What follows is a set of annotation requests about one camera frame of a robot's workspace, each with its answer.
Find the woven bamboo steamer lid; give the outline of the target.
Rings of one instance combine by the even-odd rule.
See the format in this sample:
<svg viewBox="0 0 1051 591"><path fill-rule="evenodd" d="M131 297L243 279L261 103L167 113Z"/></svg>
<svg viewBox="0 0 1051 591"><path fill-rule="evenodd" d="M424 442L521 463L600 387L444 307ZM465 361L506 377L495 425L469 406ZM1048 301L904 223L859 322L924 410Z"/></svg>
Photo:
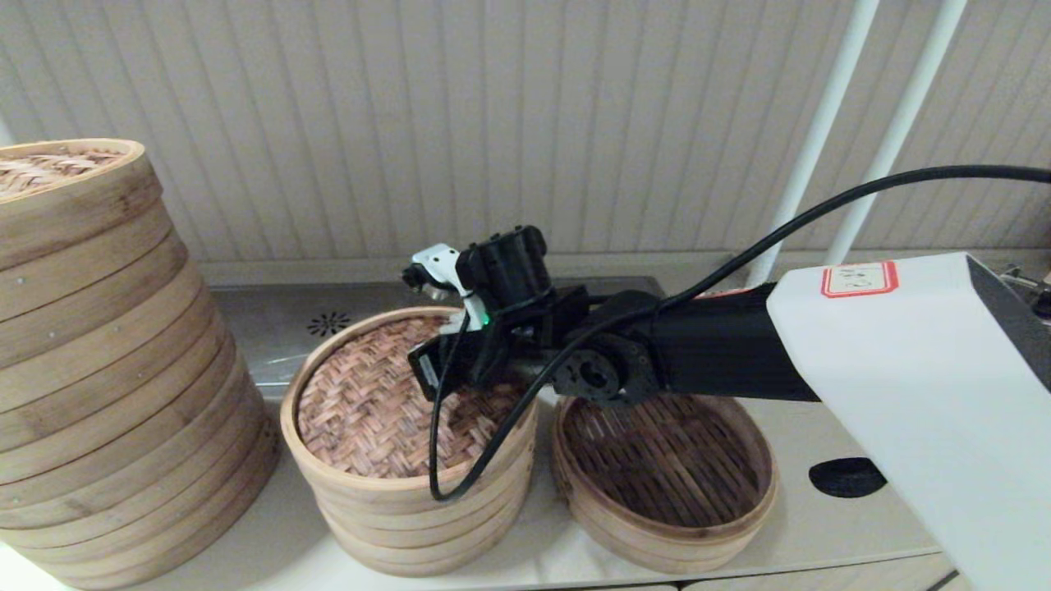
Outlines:
<svg viewBox="0 0 1051 591"><path fill-rule="evenodd" d="M287 392L282 427L301 472L316 493L342 504L401 512L436 507L428 468L433 403L408 363L412 348L438 337L451 307L424 306L366 318L330 337L305 360ZM481 457L526 391L514 382L477 392L457 387L438 419L437 476L449 493ZM534 401L463 497L483 492L535 456Z"/></svg>

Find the small bamboo steamer basket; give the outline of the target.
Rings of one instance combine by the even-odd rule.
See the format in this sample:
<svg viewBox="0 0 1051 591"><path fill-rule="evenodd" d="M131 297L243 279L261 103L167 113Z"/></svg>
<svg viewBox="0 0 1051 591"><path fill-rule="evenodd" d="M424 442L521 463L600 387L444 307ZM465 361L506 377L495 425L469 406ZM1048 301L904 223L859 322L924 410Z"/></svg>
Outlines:
<svg viewBox="0 0 1051 591"><path fill-rule="evenodd" d="M358 553L394 561L397 550L449 553L500 538L526 501L533 442L497 454L483 478L462 497L436 502L425 478L358 478L322 469L317 460L301 464L325 519L338 538Z"/></svg>
<svg viewBox="0 0 1051 591"><path fill-rule="evenodd" d="M435 545L421 547L383 547L357 538L325 510L323 519L330 528L337 545L372 570L384 575L394 575L420 579L420 577L446 575L470 562L477 561L504 538L526 505L529 487L519 487L511 504L493 512L483 523L473 527L466 534L454 536Z"/></svg>
<svg viewBox="0 0 1051 591"><path fill-rule="evenodd" d="M698 575L740 554L778 497L772 449L736 399L556 406L552 471L573 519L623 561Z"/></svg>

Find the large bamboo steamer basket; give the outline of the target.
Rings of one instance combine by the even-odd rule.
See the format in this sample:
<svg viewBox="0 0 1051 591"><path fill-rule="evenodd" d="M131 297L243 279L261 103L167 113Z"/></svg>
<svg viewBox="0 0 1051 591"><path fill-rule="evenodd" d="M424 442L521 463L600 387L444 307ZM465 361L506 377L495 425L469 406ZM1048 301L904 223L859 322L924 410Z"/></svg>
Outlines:
<svg viewBox="0 0 1051 591"><path fill-rule="evenodd" d="M0 539L24 547L61 547L109 534L172 502L210 470L236 467L259 435L271 431L273 417L265 411L229 416L217 434L194 449L165 444L86 488L12 513L0 511Z"/></svg>
<svg viewBox="0 0 1051 591"><path fill-rule="evenodd" d="M160 199L64 250L0 272L0 368L102 327L161 291L187 247Z"/></svg>
<svg viewBox="0 0 1051 591"><path fill-rule="evenodd" d="M131 311L53 350L0 368L0 452L49 437L149 383L208 332L213 297L177 279Z"/></svg>
<svg viewBox="0 0 1051 591"><path fill-rule="evenodd" d="M191 561L221 538L267 485L275 464L236 469L212 493L174 500L131 524L90 541L16 552L57 580L101 589L127 586Z"/></svg>
<svg viewBox="0 0 1051 591"><path fill-rule="evenodd" d="M168 369L67 428L0 453L0 511L21 511L107 478L173 442L250 382L244 360L232 353L195 378Z"/></svg>

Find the large woven bamboo lid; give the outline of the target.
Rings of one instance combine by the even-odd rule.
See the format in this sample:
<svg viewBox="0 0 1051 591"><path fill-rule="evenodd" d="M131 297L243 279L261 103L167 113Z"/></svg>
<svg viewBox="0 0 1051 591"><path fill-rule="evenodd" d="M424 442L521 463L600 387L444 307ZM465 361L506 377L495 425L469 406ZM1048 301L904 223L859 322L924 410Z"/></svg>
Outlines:
<svg viewBox="0 0 1051 591"><path fill-rule="evenodd" d="M131 220L162 191L146 147L135 140L0 147L0 270Z"/></svg>

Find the stainless steel steam plate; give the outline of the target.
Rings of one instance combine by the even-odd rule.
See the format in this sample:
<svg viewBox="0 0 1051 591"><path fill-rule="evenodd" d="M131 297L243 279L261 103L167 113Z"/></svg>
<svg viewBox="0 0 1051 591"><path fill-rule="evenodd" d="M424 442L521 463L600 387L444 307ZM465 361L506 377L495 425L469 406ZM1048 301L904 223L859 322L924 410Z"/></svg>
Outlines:
<svg viewBox="0 0 1051 591"><path fill-rule="evenodd" d="M267 400L285 396L305 358L330 337L366 318L436 303L401 283L221 287L213 297Z"/></svg>

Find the white metal pole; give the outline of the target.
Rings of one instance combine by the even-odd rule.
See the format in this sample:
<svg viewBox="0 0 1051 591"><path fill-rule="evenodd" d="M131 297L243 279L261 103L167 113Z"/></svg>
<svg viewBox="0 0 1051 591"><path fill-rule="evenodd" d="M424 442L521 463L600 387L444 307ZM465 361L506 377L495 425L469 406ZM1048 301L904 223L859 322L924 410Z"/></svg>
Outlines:
<svg viewBox="0 0 1051 591"><path fill-rule="evenodd" d="M849 18L841 43L838 45L836 59L831 64L821 98L819 98L810 127L803 139L798 157L796 157L784 191L778 198L778 206L776 212L772 213L770 231L776 231L799 213L805 192L810 187L819 157L821 157L831 128L833 128L846 90L848 90L851 79L856 75L857 61L862 56L866 41L870 37L870 29L874 23L880 3L881 0L853 0L851 18Z"/></svg>
<svg viewBox="0 0 1051 591"><path fill-rule="evenodd" d="M897 98L894 104L897 108L879 140L878 149L863 178L864 182L875 181L891 172L898 154L903 149L927 94L934 83L968 3L969 0L941 0L934 23L928 30L925 44L920 50L915 67L906 80L904 90ZM874 206L877 193L871 192L856 199L856 202L845 208L845 217L838 225L836 236L825 252L823 265L840 265L845 262Z"/></svg>

